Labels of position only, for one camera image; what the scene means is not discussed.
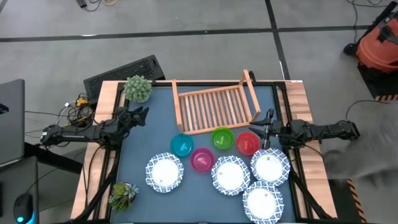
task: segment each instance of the green succulent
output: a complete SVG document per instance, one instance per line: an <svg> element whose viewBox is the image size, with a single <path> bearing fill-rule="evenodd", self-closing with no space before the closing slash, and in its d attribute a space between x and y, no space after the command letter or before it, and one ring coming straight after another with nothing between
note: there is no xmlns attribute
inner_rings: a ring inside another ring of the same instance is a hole
<svg viewBox="0 0 398 224"><path fill-rule="evenodd" d="M126 211L137 193L138 188L136 185L117 183L113 186L112 195L109 197L109 205L117 212Z"/></svg>
<svg viewBox="0 0 398 224"><path fill-rule="evenodd" d="M126 99L143 103L148 100L150 93L152 93L152 86L143 76L134 75L127 78L127 82L124 84L124 93Z"/></svg>

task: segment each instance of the blue and white plate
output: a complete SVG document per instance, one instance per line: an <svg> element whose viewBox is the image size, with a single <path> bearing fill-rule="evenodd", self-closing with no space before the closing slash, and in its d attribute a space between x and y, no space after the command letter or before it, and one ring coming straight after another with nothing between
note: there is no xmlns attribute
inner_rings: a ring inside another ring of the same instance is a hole
<svg viewBox="0 0 398 224"><path fill-rule="evenodd" d="M283 184L290 172L290 162L279 149L260 149L251 158L250 167L257 180L274 186Z"/></svg>
<svg viewBox="0 0 398 224"><path fill-rule="evenodd" d="M275 224L284 211L284 199L276 187L257 181L244 191L243 207L252 222Z"/></svg>
<svg viewBox="0 0 398 224"><path fill-rule="evenodd" d="M250 184L250 172L241 158L223 156L211 169L214 187L229 196L237 195Z"/></svg>
<svg viewBox="0 0 398 224"><path fill-rule="evenodd" d="M145 172L148 185L159 193L167 193L180 185L184 166L177 156L165 152L152 157Z"/></svg>

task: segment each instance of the orange vacuum cleaner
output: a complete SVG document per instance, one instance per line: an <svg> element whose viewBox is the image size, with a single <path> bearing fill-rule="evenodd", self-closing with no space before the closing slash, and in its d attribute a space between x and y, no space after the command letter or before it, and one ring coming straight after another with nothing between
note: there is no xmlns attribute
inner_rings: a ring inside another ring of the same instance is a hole
<svg viewBox="0 0 398 224"><path fill-rule="evenodd" d="M390 2L359 41L344 48L345 54L359 59L364 79L398 75L398 12L392 12L396 6Z"/></svg>

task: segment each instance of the computer mouse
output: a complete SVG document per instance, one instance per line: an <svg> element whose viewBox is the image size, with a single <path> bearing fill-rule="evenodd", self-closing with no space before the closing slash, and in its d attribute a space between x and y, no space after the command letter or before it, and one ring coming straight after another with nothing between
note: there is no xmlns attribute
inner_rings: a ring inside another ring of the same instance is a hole
<svg viewBox="0 0 398 224"><path fill-rule="evenodd" d="M33 198L30 194L24 193L14 202L14 218L17 223L33 223L30 220L33 217Z"/></svg>

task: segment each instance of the concrete floor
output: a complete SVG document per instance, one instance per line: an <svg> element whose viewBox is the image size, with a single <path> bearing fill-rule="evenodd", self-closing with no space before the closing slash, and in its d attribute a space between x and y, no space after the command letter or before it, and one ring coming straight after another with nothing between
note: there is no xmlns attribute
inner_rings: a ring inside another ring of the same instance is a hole
<svg viewBox="0 0 398 224"><path fill-rule="evenodd" d="M0 38L271 28L266 4L261 0L120 0L113 6L101 3L96 12L86 12L72 0L5 1L0 4L4 5L0 12ZM352 5L345 0L271 3L278 27L354 23ZM382 8L358 8L358 25L370 24L381 11ZM343 118L353 101L371 99L355 59L341 53L353 41L352 30L279 35L291 79L304 81L314 122L334 123ZM244 68L253 70L257 79L283 79L271 32L2 42L0 52L0 83L23 78L26 109L51 113L58 113L66 102L85 91L84 79L152 54L167 79L237 79ZM44 128L55 119L27 114L25 130ZM36 143L37 139L27 137L27 141ZM84 147L70 144L53 151L74 158ZM39 175L50 169L40 166ZM59 171L40 181L41 223L68 220L78 178ZM368 221L395 223L398 195L394 189L398 184L373 186L366 180L355 183Z"/></svg>

